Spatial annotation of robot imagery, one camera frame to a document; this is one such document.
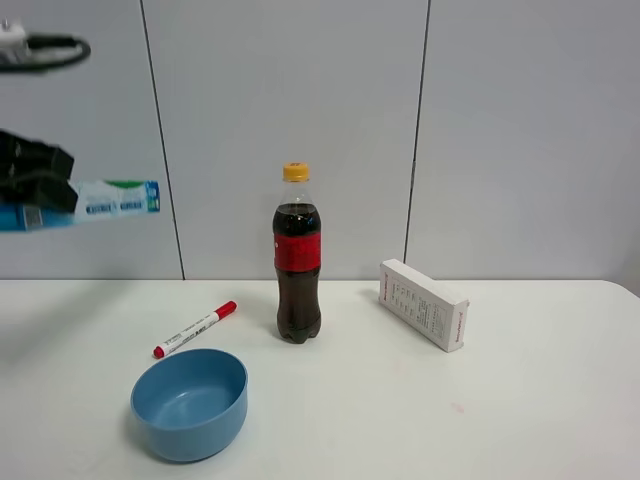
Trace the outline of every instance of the marker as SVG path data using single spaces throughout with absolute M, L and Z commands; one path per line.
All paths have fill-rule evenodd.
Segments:
M 238 305 L 236 305 L 236 302 L 225 303 L 223 306 L 218 308 L 213 313 L 210 313 L 206 317 L 201 318 L 193 325 L 188 326 L 183 331 L 174 335 L 166 342 L 162 342 L 160 345 L 154 348 L 153 356 L 156 358 L 162 358 L 165 355 L 169 355 L 170 353 L 175 352 L 178 348 L 180 348 L 182 345 L 187 343 L 189 340 L 197 337 L 202 332 L 204 332 L 207 328 L 209 328 L 212 325 L 215 325 L 230 313 L 233 313 L 237 307 Z

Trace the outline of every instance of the plastic bowl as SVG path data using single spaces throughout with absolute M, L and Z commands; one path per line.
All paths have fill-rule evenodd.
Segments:
M 242 362 L 220 350 L 189 350 L 159 361 L 131 392 L 144 442 L 174 462 L 215 455 L 242 428 L 247 381 Z

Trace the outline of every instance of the toothpaste box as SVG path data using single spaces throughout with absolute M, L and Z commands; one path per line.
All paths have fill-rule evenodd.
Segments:
M 445 352 L 461 348 L 469 300 L 399 260 L 380 265 L 380 303 Z
M 78 194 L 74 213 L 32 205 L 0 205 L 0 231 L 32 231 L 160 211 L 158 182 L 69 182 Z

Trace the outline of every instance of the cola bottle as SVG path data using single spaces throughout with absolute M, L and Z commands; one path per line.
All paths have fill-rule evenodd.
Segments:
M 309 166 L 288 163 L 283 169 L 285 194 L 273 216 L 275 267 L 282 338 L 304 343 L 320 331 L 320 215 L 309 197 Z

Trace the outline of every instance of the cardboard box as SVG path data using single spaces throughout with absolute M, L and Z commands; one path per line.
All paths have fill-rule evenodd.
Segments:
M 380 265 L 380 303 L 445 352 L 464 345 L 469 300 L 399 260 Z

